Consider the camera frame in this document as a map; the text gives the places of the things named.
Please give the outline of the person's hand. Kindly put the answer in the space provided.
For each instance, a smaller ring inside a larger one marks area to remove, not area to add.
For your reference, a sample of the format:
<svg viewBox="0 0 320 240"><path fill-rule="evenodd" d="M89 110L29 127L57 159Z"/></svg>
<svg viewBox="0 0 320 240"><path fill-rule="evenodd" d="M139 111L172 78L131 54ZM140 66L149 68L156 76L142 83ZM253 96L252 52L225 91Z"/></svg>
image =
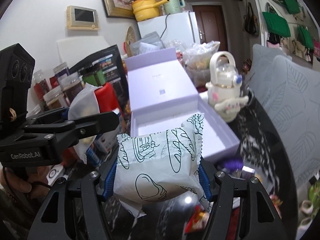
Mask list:
<svg viewBox="0 0 320 240"><path fill-rule="evenodd" d="M47 175L49 171L49 166L41 166L38 167L37 171L32 173L28 179L22 179L13 172L8 171L7 168L3 168L1 171L1 185L5 186L9 184L12 189L21 193L39 193L46 195L49 192L47 187L42 185L33 187L31 184L36 181L48 184Z"/></svg>

